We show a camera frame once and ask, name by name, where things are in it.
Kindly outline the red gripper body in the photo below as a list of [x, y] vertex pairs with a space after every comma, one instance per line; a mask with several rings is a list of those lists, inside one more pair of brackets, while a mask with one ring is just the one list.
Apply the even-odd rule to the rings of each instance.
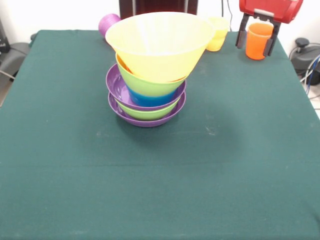
[[303, 0], [240, 0], [239, 9], [250, 16], [265, 16], [289, 24], [298, 14]]

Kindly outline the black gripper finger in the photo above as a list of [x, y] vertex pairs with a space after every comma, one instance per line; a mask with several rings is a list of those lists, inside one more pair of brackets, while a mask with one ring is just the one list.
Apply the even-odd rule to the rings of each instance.
[[247, 26], [249, 17], [250, 17], [250, 15], [247, 14], [247, 13], [243, 14], [243, 17], [242, 17], [242, 20], [241, 20], [241, 23], [240, 23], [240, 26], [239, 26], [239, 31], [238, 31], [238, 34], [237, 34], [236, 42], [235, 42], [235, 46], [238, 49], [242, 49], [244, 44], [245, 44], [245, 40], [246, 40], [246, 37], [247, 37], [246, 26]]
[[280, 22], [271, 21], [271, 23], [273, 24], [273, 30], [272, 30], [271, 37], [267, 40], [267, 42], [265, 44], [265, 48], [264, 48], [264, 51], [263, 51], [263, 56], [264, 57], [271, 56], [273, 48], [274, 48], [274, 45], [275, 45], [276, 40], [278, 38], [280, 27], [281, 27], [281, 23]]

